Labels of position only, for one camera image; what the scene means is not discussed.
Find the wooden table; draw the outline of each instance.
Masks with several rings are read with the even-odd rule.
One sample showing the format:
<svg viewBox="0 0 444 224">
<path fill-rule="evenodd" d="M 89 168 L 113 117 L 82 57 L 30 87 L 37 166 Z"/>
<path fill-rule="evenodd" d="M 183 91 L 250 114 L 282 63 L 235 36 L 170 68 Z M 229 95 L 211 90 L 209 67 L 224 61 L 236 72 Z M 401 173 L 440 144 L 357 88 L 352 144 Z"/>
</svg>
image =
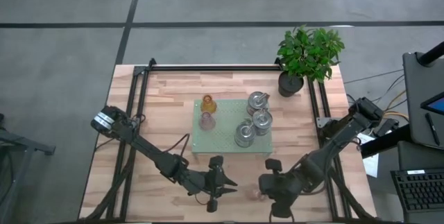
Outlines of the wooden table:
<svg viewBox="0 0 444 224">
<path fill-rule="evenodd" d="M 133 67 L 116 66 L 108 105 L 126 109 Z M 278 71 L 152 71 L 148 77 L 144 104 L 146 121 L 141 126 L 140 134 L 161 150 L 165 150 L 185 133 L 192 132 L 194 99 L 202 98 L 204 94 L 211 94 L 216 100 L 239 99 L 248 98 L 248 95 L 255 91 L 266 92 L 271 95 L 269 102 L 273 115 L 271 158 L 281 160 L 284 171 L 287 171 L 304 154 L 318 148 L 318 139 L 307 81 L 297 94 L 284 98 L 278 93 L 279 74 Z M 140 86 L 139 83 L 133 112 L 136 112 Z M 345 116 L 348 101 L 338 67 L 333 68 L 332 79 L 325 82 L 325 88 L 332 117 Z M 317 99 L 322 116 L 319 93 Z M 97 145 L 106 140 L 106 137 L 100 136 Z M 110 188 L 118 146 L 119 142 L 112 141 L 95 153 L 80 217 L 91 213 Z M 179 153 L 181 149 L 182 145 L 179 145 L 172 152 Z M 186 147 L 184 157 L 189 160 L 190 169 L 208 170 L 211 155 L 199 155 L 196 158 L 191 153 L 191 147 Z M 219 198 L 217 212 L 210 214 L 206 212 L 206 206 L 198 204 L 194 197 L 188 196 L 180 185 L 172 184 L 160 175 L 154 163 L 138 153 L 127 221 L 268 221 L 273 201 L 258 199 L 253 193 L 258 188 L 258 177 L 263 173 L 270 173 L 265 169 L 265 157 L 229 154 L 224 155 L 224 158 L 225 173 L 239 185 L 238 192 Z M 354 144 L 350 144 L 341 153 L 340 158 L 348 188 L 364 209 L 375 216 L 360 152 Z M 335 195 L 341 212 L 337 189 Z M 206 203 L 208 195 L 200 193 L 197 198 Z M 120 200 L 117 202 L 116 208 L 120 209 Z M 325 191 L 315 196 L 299 196 L 291 209 L 296 221 L 331 220 Z"/>
</svg>

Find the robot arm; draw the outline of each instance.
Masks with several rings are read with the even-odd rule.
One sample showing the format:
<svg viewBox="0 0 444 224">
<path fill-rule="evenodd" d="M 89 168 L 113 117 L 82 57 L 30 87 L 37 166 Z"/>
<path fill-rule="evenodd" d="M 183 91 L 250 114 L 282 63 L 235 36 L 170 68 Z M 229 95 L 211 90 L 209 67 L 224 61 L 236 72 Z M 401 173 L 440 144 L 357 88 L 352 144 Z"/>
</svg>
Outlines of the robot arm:
<svg viewBox="0 0 444 224">
<path fill-rule="evenodd" d="M 375 104 L 367 98 L 361 98 L 349 108 L 347 116 L 339 121 L 331 120 L 321 130 L 321 138 L 327 141 L 324 147 L 302 157 L 286 173 L 281 173 L 282 165 L 279 160 L 266 160 L 266 168 L 272 170 L 273 174 L 263 174 L 259 177 L 259 190 L 275 201 L 271 206 L 272 215 L 280 218 L 290 217 L 290 206 L 296 198 L 302 192 L 310 193 L 319 186 L 327 174 L 331 173 L 333 158 L 357 134 L 377 127 L 382 115 L 383 112 Z"/>
<path fill-rule="evenodd" d="M 237 186 L 223 172 L 223 157 L 217 156 L 210 160 L 210 170 L 199 172 L 188 169 L 189 162 L 182 155 L 161 151 L 145 138 L 137 134 L 139 122 L 129 119 L 126 113 L 117 107 L 105 106 L 91 121 L 91 126 L 102 135 L 124 141 L 152 160 L 160 173 L 172 183 L 182 185 L 188 195 L 201 191 L 210 195 L 207 211 L 215 212 L 216 198 L 224 193 L 235 192 L 236 189 L 226 189 L 225 184 Z"/>
</svg>

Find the computer keyboard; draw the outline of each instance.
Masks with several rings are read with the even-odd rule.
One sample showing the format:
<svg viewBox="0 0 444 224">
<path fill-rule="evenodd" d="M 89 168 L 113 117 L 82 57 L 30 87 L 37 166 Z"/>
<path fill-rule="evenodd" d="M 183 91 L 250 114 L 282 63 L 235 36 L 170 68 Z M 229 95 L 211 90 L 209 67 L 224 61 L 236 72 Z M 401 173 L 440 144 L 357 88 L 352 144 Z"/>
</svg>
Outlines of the computer keyboard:
<svg viewBox="0 0 444 224">
<path fill-rule="evenodd" d="M 444 169 L 391 171 L 391 177 L 404 211 L 444 210 Z"/>
</svg>

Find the floor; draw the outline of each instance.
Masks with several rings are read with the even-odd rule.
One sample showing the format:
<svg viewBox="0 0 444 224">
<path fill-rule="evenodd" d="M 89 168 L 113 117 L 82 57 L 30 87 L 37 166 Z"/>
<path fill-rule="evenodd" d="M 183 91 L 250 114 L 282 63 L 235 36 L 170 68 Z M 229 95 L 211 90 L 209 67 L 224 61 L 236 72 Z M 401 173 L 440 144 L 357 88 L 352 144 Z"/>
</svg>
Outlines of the floor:
<svg viewBox="0 0 444 224">
<path fill-rule="evenodd" d="M 443 41 L 442 1 L 0 0 L 0 112 L 10 131 L 57 146 L 54 156 L 33 158 L 14 223 L 76 219 L 97 137 L 89 121 L 115 64 L 271 63 L 284 31 L 308 22 L 339 31 L 347 93 L 375 99 L 402 75 L 403 53 Z M 129 28 L 202 21 L 222 23 Z M 259 23 L 230 23 L 245 21 Z M 396 85 L 378 105 L 386 108 L 403 89 Z M 407 105 L 395 110 L 406 114 Z M 385 220 L 402 218 L 387 186 L 385 168 L 394 162 L 395 150 L 381 154 L 378 179 L 369 178 Z"/>
</svg>

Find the green tray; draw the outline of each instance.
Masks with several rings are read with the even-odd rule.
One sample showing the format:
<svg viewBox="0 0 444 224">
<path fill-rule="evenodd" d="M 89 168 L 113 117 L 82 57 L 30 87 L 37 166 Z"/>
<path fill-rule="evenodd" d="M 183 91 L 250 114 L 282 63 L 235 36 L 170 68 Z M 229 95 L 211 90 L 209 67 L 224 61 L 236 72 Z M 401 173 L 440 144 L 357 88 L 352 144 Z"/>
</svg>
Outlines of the green tray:
<svg viewBox="0 0 444 224">
<path fill-rule="evenodd" d="M 234 141 L 236 127 L 247 117 L 247 100 L 219 99 L 215 100 L 217 110 L 212 115 L 216 120 L 216 127 L 212 130 L 201 130 L 199 119 L 202 114 L 200 103 L 194 101 L 193 114 L 193 153 L 272 153 L 271 131 L 264 136 L 257 136 L 248 148 L 240 147 Z"/>
</svg>

